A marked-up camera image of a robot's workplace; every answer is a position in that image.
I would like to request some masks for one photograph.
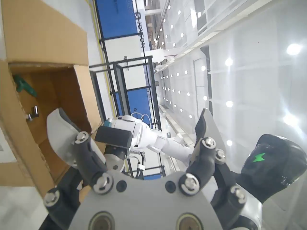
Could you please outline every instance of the hex bolt head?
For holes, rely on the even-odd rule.
[[[55,192],[47,192],[44,197],[44,205],[46,207],[54,206],[57,201],[59,200],[59,191],[56,190]]]
[[[202,140],[202,143],[205,147],[209,149],[214,149],[216,147],[216,142],[213,138],[207,137]]]
[[[184,181],[184,185],[189,189],[189,190],[195,190],[196,187],[196,182],[193,178],[187,178]]]
[[[186,173],[179,179],[179,189],[184,195],[193,196],[198,193],[200,185],[193,174]]]
[[[246,203],[246,200],[247,200],[246,195],[242,188],[240,188],[237,185],[234,185],[233,187],[231,187],[230,192],[233,193],[238,198],[238,202],[240,204]]]

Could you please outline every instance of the white humanoid robot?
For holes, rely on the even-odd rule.
[[[124,160],[130,152],[142,151],[144,148],[148,148],[155,153],[163,152],[188,165],[194,150],[184,146],[184,141],[180,134],[173,138],[167,138],[166,134],[163,134],[159,130],[150,129],[146,123],[133,116],[122,116],[121,119],[109,118],[104,122],[103,126],[98,130],[96,138],[98,138],[97,141],[101,141],[99,139],[102,139],[101,142],[106,142],[106,144],[108,144],[106,137],[112,136],[109,132],[112,130],[107,129],[107,127],[130,131],[132,134],[129,145],[125,145],[125,147],[115,145],[116,148],[107,146],[104,154],[100,152],[94,140],[91,140],[93,150],[101,160],[106,162],[108,169],[122,171]],[[73,167],[76,167],[76,163],[72,153],[72,141],[74,141],[79,132],[80,129],[70,121],[63,109],[56,109],[48,115],[47,133],[50,145],[63,161]]]
[[[61,108],[54,110],[47,117],[48,139],[74,177],[46,194],[49,216],[62,229],[260,230],[262,204],[305,172],[306,153],[283,137],[265,134],[237,174],[226,164],[225,145],[208,110],[195,131],[191,149],[179,135],[167,138],[132,116],[108,119],[95,137],[106,143],[102,154]],[[151,181],[122,174],[130,152],[144,148],[182,161],[186,172]],[[82,204],[76,188],[66,183],[80,179],[92,188]]]

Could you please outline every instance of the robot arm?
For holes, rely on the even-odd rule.
[[[98,147],[92,145],[92,139],[86,132],[79,132],[60,113],[50,115],[54,116],[47,119],[51,146],[62,159],[76,167],[83,180],[92,187],[83,203],[78,206],[74,203],[73,207],[65,185],[58,185],[47,193],[45,206],[50,217],[63,229],[68,229],[68,226],[77,230],[114,229],[115,225],[116,229],[260,229],[263,199],[287,187],[307,168],[307,156],[298,145],[281,137],[274,139],[275,136],[266,135],[258,141],[242,173],[232,174],[225,163],[222,138],[207,110],[203,110],[195,127],[196,144],[191,155],[190,151],[176,152],[183,145],[175,139],[167,139],[147,128],[136,129],[138,121],[129,121],[129,126],[134,127],[132,131],[100,127],[102,132],[97,134],[103,136],[101,140],[110,149],[122,150],[124,155],[131,149],[147,147],[172,154],[183,162],[189,161],[186,173],[175,172],[158,180],[139,181],[108,167],[107,155],[117,155],[118,152],[107,151],[109,153],[104,157],[96,151]],[[55,125],[59,121],[56,117],[64,120],[60,121],[62,126]],[[281,146],[285,157],[279,161],[279,154],[277,157],[274,155]],[[270,160],[255,161],[255,158],[260,158],[259,150],[262,149],[268,150],[265,154],[271,157],[268,158]],[[268,185],[270,177],[261,176],[266,167],[275,170],[277,176],[271,184],[280,184],[276,189]],[[217,190],[214,190],[209,202],[200,190],[203,187],[206,190],[212,176]]]

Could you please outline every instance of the black metal frame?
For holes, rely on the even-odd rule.
[[[98,104],[98,110],[99,110],[100,118],[101,118],[101,120],[105,121],[106,120],[106,113],[105,113],[104,107],[103,107],[103,102],[102,102],[102,97],[101,97],[101,93],[100,93],[100,90],[99,90],[97,75],[93,71],[90,71],[90,75],[91,75],[91,79],[92,79],[92,83],[93,83],[96,101],[97,101],[97,104]]]
[[[157,168],[160,168],[160,169],[161,169],[160,173],[155,173],[155,174],[150,174],[150,175],[144,175],[144,177],[146,177],[146,176],[152,176],[152,175],[158,175],[158,174],[161,174],[163,177],[165,177],[166,174],[165,174],[165,166],[164,166],[164,165],[159,165],[159,166],[157,166],[157,167],[146,168],[145,170],[157,169]]]
[[[125,82],[124,69],[116,64],[113,66],[116,85],[118,89],[120,107],[123,115],[131,115],[127,87]]]
[[[124,68],[137,67],[137,66],[145,66],[147,83],[148,83],[148,86],[146,88],[149,89],[150,101],[151,101],[151,106],[152,106],[152,109],[153,109],[153,119],[154,119],[154,123],[155,123],[155,120],[158,121],[158,129],[161,130],[161,120],[160,120],[159,107],[158,107],[157,91],[156,91],[155,80],[154,80],[152,56],[146,57],[144,46],[142,46],[144,57],[126,59],[126,60],[115,61],[115,62],[109,62],[108,54],[107,54],[107,51],[106,51],[106,45],[105,45],[106,40],[116,39],[116,38],[121,38],[121,37],[134,36],[134,35],[139,35],[141,37],[142,32],[138,32],[136,34],[122,35],[122,36],[117,36],[117,37],[112,37],[112,38],[105,38],[103,36],[103,30],[102,30],[101,21],[100,21],[100,15],[99,15],[97,0],[94,0],[94,3],[95,3],[95,7],[96,7],[97,21],[98,21],[99,32],[100,32],[100,36],[101,36],[101,39],[99,39],[99,42],[102,45],[102,50],[103,50],[104,55],[105,55],[106,63],[89,66],[89,68],[96,68],[96,67],[102,67],[102,66],[107,67],[106,70],[99,70],[99,71],[92,71],[91,72],[92,77],[96,78],[96,81],[93,82],[94,87],[97,87],[97,85],[98,85],[96,74],[99,73],[99,72],[108,72],[110,85],[111,85],[110,94],[113,95],[113,100],[114,100],[115,109],[116,109],[116,116],[119,116],[119,107],[118,107],[118,102],[117,102],[116,95],[115,95],[116,92],[115,92],[114,83],[113,83],[112,74],[111,74],[111,71],[113,70],[114,74],[115,74],[115,80],[116,80],[116,83],[117,83],[117,87],[118,87],[118,94],[119,94],[119,98],[120,98],[120,102],[121,102],[122,113],[124,115],[127,114],[126,111],[127,111],[127,108],[128,108],[128,114],[130,115],[131,113],[130,113],[130,108],[129,108],[129,101],[128,101],[128,96],[127,96],[127,89],[126,89],[123,69]],[[136,13],[138,13],[137,1],[136,0],[135,0],[135,6],[136,6]],[[144,60],[144,63],[131,65],[131,66],[124,66],[124,67],[121,67],[119,65],[120,63],[123,63],[123,62],[130,62],[130,61],[137,61],[137,60]],[[148,74],[147,65],[149,66],[149,70],[150,70],[150,79],[151,79],[150,81],[149,81],[149,74]],[[123,82],[121,90],[119,89],[118,81]],[[103,101],[102,101],[102,98],[101,98],[100,91],[99,91],[99,94],[95,94],[95,95],[96,95],[98,104],[101,106],[101,110],[103,110],[103,114],[101,114],[101,116],[103,116],[104,120],[106,120],[106,115],[105,115],[105,112],[104,112]],[[129,165],[130,174],[133,177],[133,172],[132,172],[131,163],[130,163],[129,159],[128,159],[128,165]]]
[[[147,59],[148,62],[145,61],[145,63],[135,64],[135,65],[132,65],[132,66],[138,67],[138,66],[147,66],[148,65],[148,67],[149,67],[149,72],[150,72],[149,75],[150,76],[147,77],[147,82],[148,82],[149,86],[147,86],[147,87],[149,88],[149,90],[152,90],[151,101],[152,101],[152,107],[153,107],[153,116],[158,121],[158,129],[161,130],[161,120],[160,120],[159,105],[158,105],[158,99],[157,99],[157,91],[156,91],[154,72],[153,72],[154,69],[153,69],[153,63],[152,63],[152,56],[145,56],[145,57],[138,57],[138,58],[131,58],[131,59],[123,59],[123,60],[109,62],[108,64],[104,63],[104,64],[92,65],[92,66],[89,66],[89,68],[107,67],[107,69],[105,69],[105,70],[92,71],[92,73],[95,73],[95,74],[100,73],[100,72],[109,72],[109,73],[111,73],[111,70],[114,70],[114,66],[116,66],[117,68],[119,68],[121,70],[123,70],[124,68],[132,67],[132,66],[124,66],[124,67],[122,67],[122,66],[120,66],[121,63],[127,63],[127,62],[131,62],[131,61],[138,61],[138,60],[144,60],[144,59],[145,60]],[[123,73],[120,73],[120,76],[122,77],[121,78],[122,80],[125,80]],[[114,94],[115,91],[112,90],[110,93],[116,99],[116,96]],[[117,116],[119,116],[118,103],[117,103],[117,101],[114,102],[114,103],[115,103],[116,110],[117,110]]]

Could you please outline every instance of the ceiling light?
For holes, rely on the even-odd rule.
[[[298,119],[293,116],[292,114],[287,114],[284,116],[284,122],[288,125],[288,126],[296,126],[298,123]]]
[[[232,64],[233,64],[233,60],[232,60],[231,58],[226,59],[225,65],[226,65],[227,67],[230,67]]]
[[[233,102],[232,102],[232,101],[227,101],[227,102],[226,102],[226,106],[227,106],[228,108],[231,108],[231,107],[233,106]]]
[[[191,11],[191,20],[192,20],[192,27],[193,29],[195,28],[195,26],[197,25],[197,16],[196,16],[196,11],[192,8],[190,8]]]
[[[287,54],[289,55],[298,55],[298,53],[301,51],[302,46],[298,44],[291,44],[287,48]]]

